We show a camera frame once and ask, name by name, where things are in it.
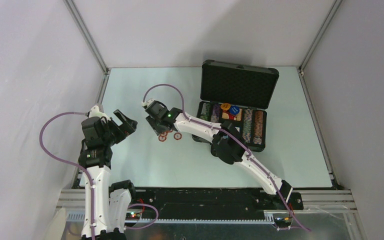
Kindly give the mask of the orange round button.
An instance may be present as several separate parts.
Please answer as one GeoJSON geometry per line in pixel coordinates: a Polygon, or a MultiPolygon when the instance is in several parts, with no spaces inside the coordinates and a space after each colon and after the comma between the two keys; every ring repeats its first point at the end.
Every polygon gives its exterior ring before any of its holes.
{"type": "Polygon", "coordinates": [[[228,111],[230,108],[231,108],[231,104],[229,103],[222,103],[220,105],[220,108],[223,110],[223,111],[228,111]]]}

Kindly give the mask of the blue round dealer button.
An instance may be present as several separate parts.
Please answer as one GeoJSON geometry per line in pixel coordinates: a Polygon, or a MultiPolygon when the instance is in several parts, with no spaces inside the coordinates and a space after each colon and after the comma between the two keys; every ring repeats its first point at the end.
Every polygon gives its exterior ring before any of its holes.
{"type": "Polygon", "coordinates": [[[228,111],[231,115],[237,116],[240,113],[241,109],[238,106],[231,105],[228,111]]]}

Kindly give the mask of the black poker set case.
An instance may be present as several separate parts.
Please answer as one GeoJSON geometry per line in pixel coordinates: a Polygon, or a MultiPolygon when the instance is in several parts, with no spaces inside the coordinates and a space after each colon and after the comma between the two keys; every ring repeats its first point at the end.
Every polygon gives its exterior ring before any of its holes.
{"type": "Polygon", "coordinates": [[[280,73],[276,68],[229,63],[212,59],[205,60],[201,66],[200,103],[197,118],[203,103],[210,103],[212,114],[214,104],[228,103],[242,110],[242,121],[222,119],[219,122],[232,123],[243,138],[244,110],[252,109],[250,143],[246,146],[253,152],[262,152],[266,147],[267,108],[269,107],[280,73]],[[263,111],[262,145],[254,144],[254,117],[256,111],[263,111]]]}

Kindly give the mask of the red Texas Hold'em card deck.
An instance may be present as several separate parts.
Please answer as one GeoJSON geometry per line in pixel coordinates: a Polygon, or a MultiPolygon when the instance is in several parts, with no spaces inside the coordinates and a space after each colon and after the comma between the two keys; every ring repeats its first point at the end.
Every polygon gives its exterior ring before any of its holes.
{"type": "Polygon", "coordinates": [[[242,121],[242,114],[243,114],[243,111],[241,109],[239,110],[239,112],[237,114],[233,114],[229,111],[223,110],[221,113],[221,119],[240,122],[240,121],[242,121]]]}

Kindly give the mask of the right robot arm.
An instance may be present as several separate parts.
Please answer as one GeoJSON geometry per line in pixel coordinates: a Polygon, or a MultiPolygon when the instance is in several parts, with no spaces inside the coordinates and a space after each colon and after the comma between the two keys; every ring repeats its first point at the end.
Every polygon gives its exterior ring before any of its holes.
{"type": "Polygon", "coordinates": [[[147,122],[156,134],[172,130],[206,140],[222,162],[241,167],[251,175],[264,192],[271,195],[270,201],[275,208],[284,209],[290,204],[293,187],[256,158],[232,123],[205,121],[175,107],[169,110],[162,102],[152,98],[141,105],[148,114],[147,122]]]}

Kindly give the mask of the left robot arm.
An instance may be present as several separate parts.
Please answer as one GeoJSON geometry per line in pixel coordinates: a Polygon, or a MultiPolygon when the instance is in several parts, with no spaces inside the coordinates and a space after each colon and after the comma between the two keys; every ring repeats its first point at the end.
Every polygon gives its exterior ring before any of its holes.
{"type": "Polygon", "coordinates": [[[138,194],[130,180],[110,182],[112,146],[119,144],[137,129],[137,121],[120,110],[114,115],[118,125],[98,105],[81,122],[84,135],[78,163],[85,183],[85,216],[81,239],[125,240],[126,213],[138,202],[138,194]]]}

